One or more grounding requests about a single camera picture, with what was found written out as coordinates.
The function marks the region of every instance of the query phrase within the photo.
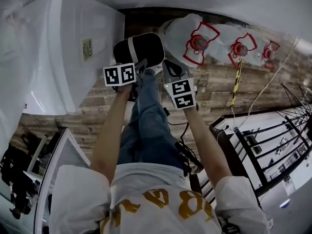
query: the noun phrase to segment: yellow sticker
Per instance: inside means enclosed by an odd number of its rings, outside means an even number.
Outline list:
[[[82,40],[82,53],[83,53],[83,61],[86,62],[88,59],[92,57],[92,39]]]

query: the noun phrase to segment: white cloth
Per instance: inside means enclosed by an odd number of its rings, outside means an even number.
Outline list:
[[[110,234],[220,234],[221,216],[243,234],[270,233],[248,179],[221,179],[215,198],[217,214],[202,195],[191,191],[183,171],[171,166],[118,165],[111,188],[100,173],[62,166],[53,188],[49,228],[52,234],[99,228]]]

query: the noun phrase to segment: blue jeans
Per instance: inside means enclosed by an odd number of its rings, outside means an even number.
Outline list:
[[[141,79],[141,90],[130,123],[121,134],[117,164],[145,162],[183,169],[175,147],[176,139],[170,134],[166,113],[158,102],[158,85],[153,71],[147,69]]]

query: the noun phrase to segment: yellow and black striped pole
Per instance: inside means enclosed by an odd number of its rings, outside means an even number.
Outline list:
[[[242,71],[242,65],[243,65],[243,60],[239,59],[238,62],[238,69],[236,71],[236,80],[235,80],[235,86],[234,86],[234,91],[233,91],[233,98],[232,98],[232,103],[231,103],[231,107],[233,107],[234,103],[235,103],[235,98],[236,98],[236,92],[238,90],[238,85],[239,85],[239,79],[240,79],[240,73]]]

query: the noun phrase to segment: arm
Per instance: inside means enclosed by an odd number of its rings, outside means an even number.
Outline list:
[[[195,107],[184,110],[194,136],[200,161],[213,187],[231,171],[222,149]]]
[[[258,207],[250,182],[232,176],[226,158],[215,137],[196,108],[184,110],[207,176],[214,187],[217,216],[237,225],[244,234],[268,234],[268,221]]]
[[[119,156],[121,129],[132,84],[120,87],[97,137],[91,158],[91,169],[107,177],[109,183],[115,175]]]

